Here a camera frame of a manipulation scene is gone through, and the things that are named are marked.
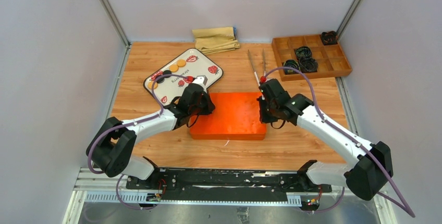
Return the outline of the white strawberry tray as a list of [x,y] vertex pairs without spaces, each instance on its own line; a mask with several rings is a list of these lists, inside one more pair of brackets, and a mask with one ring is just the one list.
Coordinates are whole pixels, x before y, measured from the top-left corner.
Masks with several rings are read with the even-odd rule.
[[[169,70],[169,66],[172,64],[176,64],[177,60],[184,59],[187,64],[179,68],[177,72],[172,72],[169,75],[163,75],[163,71]],[[190,48],[184,51],[182,54],[174,58],[172,61],[164,65],[159,70],[155,71],[153,74],[149,75],[144,80],[144,88],[148,91],[148,93],[154,93],[156,98],[158,98],[161,103],[166,106],[171,103],[171,100],[177,96],[181,96],[185,87],[187,87],[188,83],[185,82],[184,79],[179,78],[178,76],[202,76],[205,75],[207,77],[207,85],[209,88],[213,84],[215,84],[221,77],[223,76],[223,69],[209,59],[206,55],[204,55],[201,51],[196,48]],[[148,83],[150,81],[155,81],[155,77],[163,75],[165,77],[164,82],[158,83],[158,87],[154,90],[150,90],[148,88]]]

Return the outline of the metal tongs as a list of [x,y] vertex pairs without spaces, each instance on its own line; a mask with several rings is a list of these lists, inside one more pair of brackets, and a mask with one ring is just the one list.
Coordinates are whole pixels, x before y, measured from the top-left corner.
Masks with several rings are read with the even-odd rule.
[[253,58],[250,50],[247,50],[247,56],[248,56],[250,66],[253,71],[253,75],[254,75],[255,80],[257,82],[257,85],[260,86],[261,83],[266,81],[266,76],[267,76],[265,50],[262,49],[262,53],[261,53],[261,57],[262,57],[262,71],[261,72],[258,71],[257,65],[254,62],[254,58]]

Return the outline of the orange box lid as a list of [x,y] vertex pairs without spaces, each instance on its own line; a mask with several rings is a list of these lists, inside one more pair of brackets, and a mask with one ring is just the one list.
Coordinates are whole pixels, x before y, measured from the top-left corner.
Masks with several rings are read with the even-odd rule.
[[264,128],[266,124],[260,122],[259,96],[259,92],[211,93],[215,110],[200,116],[191,128],[222,132]]

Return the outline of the orange compartment cookie box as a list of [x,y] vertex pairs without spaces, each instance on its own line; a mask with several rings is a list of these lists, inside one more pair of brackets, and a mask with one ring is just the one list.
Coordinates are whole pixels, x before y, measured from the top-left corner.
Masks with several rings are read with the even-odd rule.
[[216,131],[214,129],[190,129],[190,135],[195,140],[263,140],[267,134],[267,128],[250,129],[248,131]]

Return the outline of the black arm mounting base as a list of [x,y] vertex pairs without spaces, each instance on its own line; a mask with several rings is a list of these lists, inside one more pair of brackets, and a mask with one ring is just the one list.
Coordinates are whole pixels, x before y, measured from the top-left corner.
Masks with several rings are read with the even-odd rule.
[[161,168],[146,180],[130,176],[126,189],[152,190],[164,200],[232,203],[278,203],[290,193],[330,193],[297,171]]

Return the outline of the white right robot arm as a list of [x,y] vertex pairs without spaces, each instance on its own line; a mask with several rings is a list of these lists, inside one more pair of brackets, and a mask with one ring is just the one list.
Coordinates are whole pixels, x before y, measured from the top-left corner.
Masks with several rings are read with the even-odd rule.
[[261,122],[289,122],[321,139],[345,160],[344,164],[307,162],[299,170],[300,189],[308,192],[320,184],[335,185],[369,201],[393,176],[391,150],[382,141],[374,144],[350,132],[313,100],[302,94],[290,96],[276,79],[261,83],[259,90]]

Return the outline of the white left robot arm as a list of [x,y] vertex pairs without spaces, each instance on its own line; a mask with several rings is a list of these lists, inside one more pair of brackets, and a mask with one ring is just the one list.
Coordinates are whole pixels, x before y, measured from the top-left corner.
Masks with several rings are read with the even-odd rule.
[[190,127],[190,119],[209,115],[215,109],[209,92],[203,85],[189,84],[182,96],[159,111],[136,119],[120,121],[115,117],[105,120],[86,149],[91,172],[104,173],[112,178],[127,175],[138,178],[147,189],[159,184],[157,166],[148,158],[134,155],[137,143],[163,132]]

